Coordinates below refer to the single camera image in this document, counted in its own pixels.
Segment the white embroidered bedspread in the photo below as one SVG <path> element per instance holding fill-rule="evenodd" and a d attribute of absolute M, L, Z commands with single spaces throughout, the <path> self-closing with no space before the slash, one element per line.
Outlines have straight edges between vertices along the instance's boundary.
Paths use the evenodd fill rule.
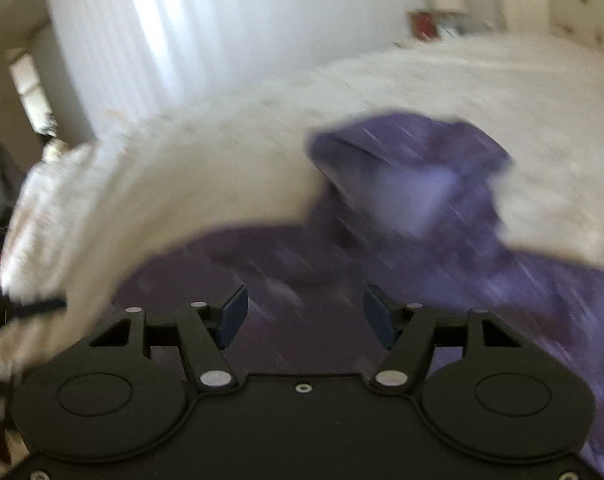
<path fill-rule="evenodd" d="M 118 120 L 35 165 L 0 286 L 17 300 L 63 292 L 69 309 L 2 328 L 0 376 L 78 341 L 147 258 L 219 226 L 302 220 L 323 187 L 311 136 L 392 110 L 469 122 L 507 150 L 509 245 L 604 266 L 604 53 L 542 35 L 394 48 Z"/>

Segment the purple patterned garment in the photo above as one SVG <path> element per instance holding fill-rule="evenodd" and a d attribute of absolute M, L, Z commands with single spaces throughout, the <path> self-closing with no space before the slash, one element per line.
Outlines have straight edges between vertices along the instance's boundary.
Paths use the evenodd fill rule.
<path fill-rule="evenodd" d="M 598 409 L 582 454 L 604 475 L 604 270 L 503 244 L 492 182 L 510 155 L 466 122 L 411 113 L 318 133 L 308 155 L 323 176 L 305 219 L 197 235 L 125 278 L 116 307 L 167 315 L 244 284 L 249 313 L 225 353 L 240 374 L 371 373 L 383 349 L 368 285 L 491 310 L 588 382 Z"/>

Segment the red books on nightstand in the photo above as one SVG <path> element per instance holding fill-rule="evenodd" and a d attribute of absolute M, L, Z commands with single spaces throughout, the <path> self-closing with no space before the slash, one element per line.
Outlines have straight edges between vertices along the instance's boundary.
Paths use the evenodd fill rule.
<path fill-rule="evenodd" d="M 416 40 L 430 42 L 439 38 L 434 15 L 429 11 L 408 12 L 408 21 Z"/>

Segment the white sheer curtain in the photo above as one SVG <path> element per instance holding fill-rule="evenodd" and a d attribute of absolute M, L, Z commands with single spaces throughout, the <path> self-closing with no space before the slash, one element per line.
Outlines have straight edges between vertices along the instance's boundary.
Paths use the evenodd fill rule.
<path fill-rule="evenodd" d="M 387 47 L 425 0 L 47 0 L 96 136 L 200 96 Z"/>

